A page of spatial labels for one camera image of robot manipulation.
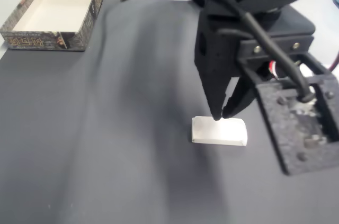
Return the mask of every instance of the cable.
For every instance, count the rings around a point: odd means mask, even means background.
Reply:
[[[334,71],[334,69],[338,66],[339,64],[339,53],[337,54],[334,62],[332,63],[332,65],[330,66],[330,68],[328,69],[329,71]]]
[[[299,88],[301,102],[309,102],[314,98],[313,93],[309,89],[309,84],[304,78],[300,70],[295,66],[293,61],[282,51],[282,49],[272,41],[269,35],[258,24],[251,13],[244,11],[237,3],[231,0],[212,0],[219,3],[223,7],[231,11],[235,16],[248,27],[251,34],[258,41],[261,47],[266,51],[271,58],[278,62],[285,73],[294,81]]]

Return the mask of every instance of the screw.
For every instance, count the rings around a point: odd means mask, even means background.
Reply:
[[[293,44],[292,49],[297,50],[299,47],[300,47],[300,43],[296,42],[296,43]]]
[[[260,46],[256,46],[253,50],[254,53],[260,53],[261,51],[261,47]]]
[[[307,161],[307,156],[306,156],[305,153],[297,153],[297,158],[298,158],[298,160],[300,160],[301,162]]]
[[[287,103],[287,100],[284,97],[279,97],[277,100],[278,104],[284,106]]]
[[[327,92],[327,93],[325,93],[325,96],[326,96],[326,98],[328,98],[330,100],[330,99],[334,98],[334,93]]]

